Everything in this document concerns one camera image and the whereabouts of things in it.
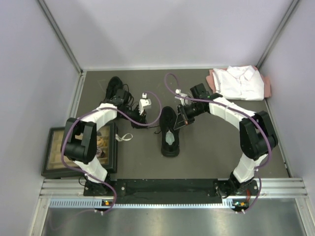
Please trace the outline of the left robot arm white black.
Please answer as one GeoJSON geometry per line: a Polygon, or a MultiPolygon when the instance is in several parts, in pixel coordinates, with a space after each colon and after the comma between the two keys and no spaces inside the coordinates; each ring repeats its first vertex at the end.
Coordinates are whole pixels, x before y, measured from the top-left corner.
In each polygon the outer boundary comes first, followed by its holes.
{"type": "Polygon", "coordinates": [[[101,165],[98,156],[103,151],[97,147],[97,133],[100,128],[118,117],[118,111],[141,125],[146,123],[145,110],[152,104],[147,94],[143,93],[138,107],[128,107],[130,94],[119,89],[116,94],[104,102],[83,119],[69,118],[66,121],[62,147],[64,156],[73,161],[84,172],[86,179],[94,183],[95,190],[106,195],[111,191],[112,184],[106,180],[107,170],[101,165]]]}

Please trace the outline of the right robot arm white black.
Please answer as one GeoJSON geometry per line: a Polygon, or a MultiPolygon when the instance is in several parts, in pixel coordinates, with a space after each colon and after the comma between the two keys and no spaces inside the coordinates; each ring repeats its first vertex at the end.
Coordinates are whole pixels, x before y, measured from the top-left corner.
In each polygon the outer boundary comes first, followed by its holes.
{"type": "Polygon", "coordinates": [[[209,113],[220,117],[239,131],[242,156],[237,167],[230,174],[227,182],[217,184],[217,194],[226,198],[240,195],[247,190],[254,174],[262,163],[266,163],[272,150],[278,145],[274,127],[269,114],[265,111],[253,112],[239,107],[218,93],[209,94],[203,84],[190,89],[192,97],[175,91],[180,99],[178,117],[174,128],[180,129],[195,121],[195,117],[209,113]]]}

